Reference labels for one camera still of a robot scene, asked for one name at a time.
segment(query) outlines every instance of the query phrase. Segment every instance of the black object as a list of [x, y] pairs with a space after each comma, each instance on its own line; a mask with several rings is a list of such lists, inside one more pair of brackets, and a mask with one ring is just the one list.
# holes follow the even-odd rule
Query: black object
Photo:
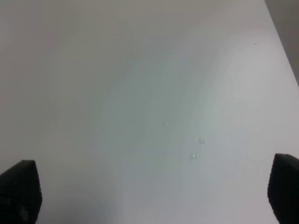
[[299, 224], [299, 160], [276, 154], [268, 186], [268, 199], [280, 224]]
[[42, 201], [35, 161], [22, 160], [0, 175], [0, 224], [34, 224]]

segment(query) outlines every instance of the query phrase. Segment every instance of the black rubber pad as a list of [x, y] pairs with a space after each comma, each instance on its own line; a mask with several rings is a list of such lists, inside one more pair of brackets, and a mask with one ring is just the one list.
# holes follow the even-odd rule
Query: black rubber pad
[[0, 175], [0, 224], [34, 224], [42, 201], [35, 161], [21, 161]]
[[299, 160], [276, 154], [268, 186], [268, 199], [280, 224], [299, 224]]

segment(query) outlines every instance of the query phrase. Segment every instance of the white surface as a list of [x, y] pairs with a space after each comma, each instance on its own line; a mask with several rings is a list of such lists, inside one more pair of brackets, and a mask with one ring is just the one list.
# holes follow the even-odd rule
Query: white surface
[[277, 223], [267, 183], [274, 153], [299, 156], [299, 89], [262, 0], [0, 12], [1, 168], [36, 160], [40, 224]]

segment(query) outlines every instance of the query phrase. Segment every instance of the water droplet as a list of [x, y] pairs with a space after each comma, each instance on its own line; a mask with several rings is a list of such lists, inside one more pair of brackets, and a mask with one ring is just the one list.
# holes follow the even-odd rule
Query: water droplet
[[190, 160], [195, 161], [197, 159], [197, 155], [195, 153], [190, 154]]
[[204, 144], [205, 144], [205, 140], [204, 140], [204, 139], [200, 139], [200, 140], [199, 140], [199, 143], [200, 143], [201, 145], [204, 145]]

